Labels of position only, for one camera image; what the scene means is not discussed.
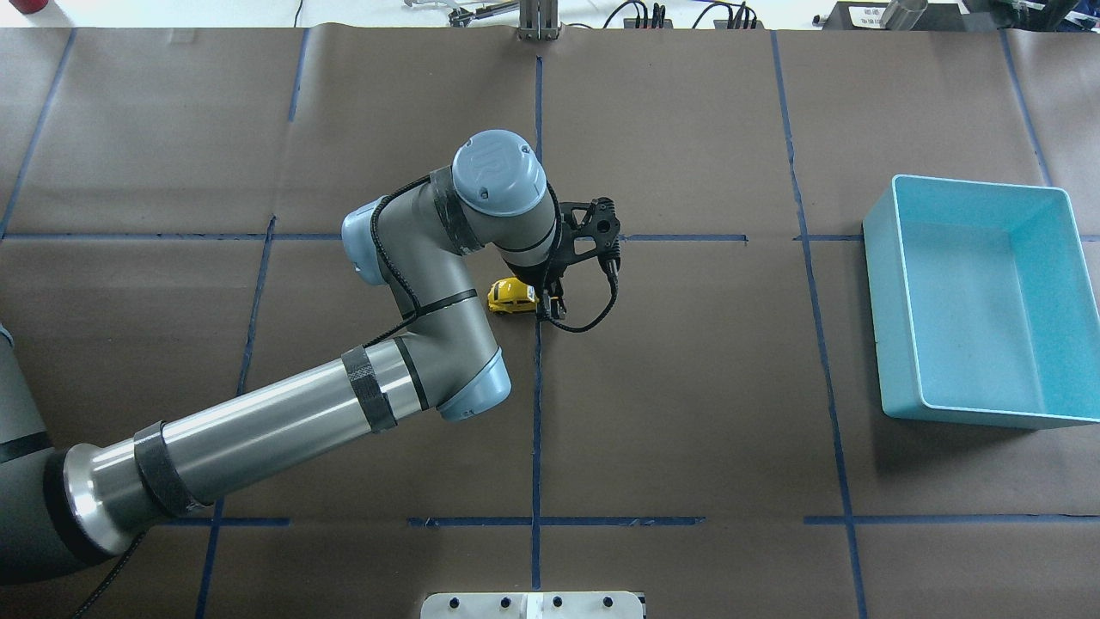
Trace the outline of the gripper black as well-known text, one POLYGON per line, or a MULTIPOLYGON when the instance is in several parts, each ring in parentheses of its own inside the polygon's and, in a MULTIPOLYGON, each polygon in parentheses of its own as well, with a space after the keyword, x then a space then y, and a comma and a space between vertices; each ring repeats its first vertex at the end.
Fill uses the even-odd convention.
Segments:
POLYGON ((560 248, 551 251, 546 259, 530 266, 512 264, 515 278, 534 287, 535 301, 539 302, 539 321, 557 321, 565 317, 565 287, 562 285, 565 270, 566 259, 563 259, 560 248))

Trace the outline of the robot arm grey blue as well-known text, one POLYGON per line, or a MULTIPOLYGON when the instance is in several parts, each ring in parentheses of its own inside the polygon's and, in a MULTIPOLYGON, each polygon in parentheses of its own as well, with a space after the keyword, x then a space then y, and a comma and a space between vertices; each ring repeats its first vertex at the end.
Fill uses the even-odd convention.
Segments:
POLYGON ((3 332, 3 584, 95 567, 152 526, 410 414, 465 420, 502 404, 510 375, 464 259, 492 244, 512 270, 542 266, 559 229, 534 146, 479 132, 450 165, 343 220, 346 259, 394 295, 396 336, 108 447, 52 445, 3 332))

